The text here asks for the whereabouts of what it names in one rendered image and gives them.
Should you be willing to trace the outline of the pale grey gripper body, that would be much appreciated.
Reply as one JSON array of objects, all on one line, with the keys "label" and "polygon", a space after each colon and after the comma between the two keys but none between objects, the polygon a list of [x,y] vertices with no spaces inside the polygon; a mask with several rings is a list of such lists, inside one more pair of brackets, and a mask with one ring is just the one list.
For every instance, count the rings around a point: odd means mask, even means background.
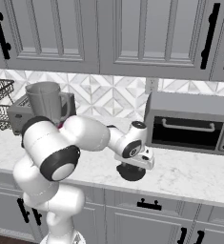
[{"label": "pale grey gripper body", "polygon": [[137,154],[135,157],[123,158],[116,154],[114,159],[123,163],[127,163],[145,170],[151,170],[154,166],[154,158],[146,155]]}]

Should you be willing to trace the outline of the black round blender lid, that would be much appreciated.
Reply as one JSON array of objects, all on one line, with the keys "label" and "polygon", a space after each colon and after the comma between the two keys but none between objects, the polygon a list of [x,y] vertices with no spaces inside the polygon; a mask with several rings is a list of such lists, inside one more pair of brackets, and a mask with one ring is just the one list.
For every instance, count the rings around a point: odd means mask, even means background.
[{"label": "black round blender lid", "polygon": [[127,181],[138,181],[144,177],[146,170],[127,163],[122,162],[116,167],[120,176]]}]

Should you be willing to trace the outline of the grey blender with red base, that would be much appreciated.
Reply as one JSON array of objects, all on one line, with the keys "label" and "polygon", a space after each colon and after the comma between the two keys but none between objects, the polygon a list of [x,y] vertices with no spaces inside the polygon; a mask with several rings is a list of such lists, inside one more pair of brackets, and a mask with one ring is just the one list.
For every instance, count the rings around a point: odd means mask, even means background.
[{"label": "grey blender with red base", "polygon": [[26,95],[35,116],[46,116],[56,126],[69,117],[69,97],[61,92],[57,83],[44,81],[28,85]]}]

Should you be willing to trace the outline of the grey drawer front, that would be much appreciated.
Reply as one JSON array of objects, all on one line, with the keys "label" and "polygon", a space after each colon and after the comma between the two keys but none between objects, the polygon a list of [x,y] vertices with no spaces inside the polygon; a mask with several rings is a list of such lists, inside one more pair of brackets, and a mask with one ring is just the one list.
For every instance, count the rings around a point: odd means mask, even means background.
[{"label": "grey drawer front", "polygon": [[105,204],[105,192],[102,188],[95,188],[92,186],[83,186],[82,191],[85,194],[86,202],[88,204]]},{"label": "grey drawer front", "polygon": [[197,220],[224,226],[224,208],[201,205]]},{"label": "grey drawer front", "polygon": [[16,184],[12,174],[0,172],[0,190],[2,189],[20,191],[20,188]]},{"label": "grey drawer front", "polygon": [[[145,198],[147,203],[154,203],[155,200],[162,206],[161,211],[137,207],[136,204],[141,198]],[[114,190],[105,191],[105,202],[108,206],[124,208],[133,211],[162,214],[193,220],[197,211],[196,203],[182,200],[174,200],[159,196],[151,196],[138,193],[126,193]]]}]

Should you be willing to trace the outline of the grey toaster oven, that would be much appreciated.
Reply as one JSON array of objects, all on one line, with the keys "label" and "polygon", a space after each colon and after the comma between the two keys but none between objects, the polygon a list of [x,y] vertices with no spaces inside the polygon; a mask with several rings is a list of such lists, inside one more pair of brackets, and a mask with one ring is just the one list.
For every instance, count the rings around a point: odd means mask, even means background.
[{"label": "grey toaster oven", "polygon": [[[171,125],[208,128],[214,132],[167,129]],[[152,92],[147,100],[144,123],[148,147],[194,153],[224,155],[224,96]]]}]

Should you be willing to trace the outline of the grey toaster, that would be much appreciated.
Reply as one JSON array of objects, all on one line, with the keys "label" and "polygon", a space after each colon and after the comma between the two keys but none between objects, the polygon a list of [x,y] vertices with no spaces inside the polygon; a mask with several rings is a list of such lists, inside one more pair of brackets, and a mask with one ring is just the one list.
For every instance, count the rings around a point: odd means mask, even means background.
[{"label": "grey toaster", "polygon": [[[74,94],[69,92],[62,92],[66,94],[69,98],[69,101],[71,103],[71,111],[69,113],[69,116],[76,115],[76,107],[74,102]],[[64,116],[67,113],[67,102],[62,97],[62,110],[61,115]],[[10,120],[10,125],[12,128],[12,132],[14,135],[21,134],[23,125],[32,117],[34,117],[32,110],[31,110],[31,104],[29,103],[28,97],[26,94],[24,94],[22,97],[20,97],[18,100],[15,101],[8,109],[7,114]]]}]

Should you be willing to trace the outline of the white wall socket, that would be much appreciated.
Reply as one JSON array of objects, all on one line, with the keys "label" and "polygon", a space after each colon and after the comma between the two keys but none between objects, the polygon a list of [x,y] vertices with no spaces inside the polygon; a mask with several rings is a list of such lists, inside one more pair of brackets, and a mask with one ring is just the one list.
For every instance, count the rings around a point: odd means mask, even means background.
[{"label": "white wall socket", "polygon": [[158,90],[158,78],[146,78],[145,94],[150,94],[151,92],[157,92]]}]

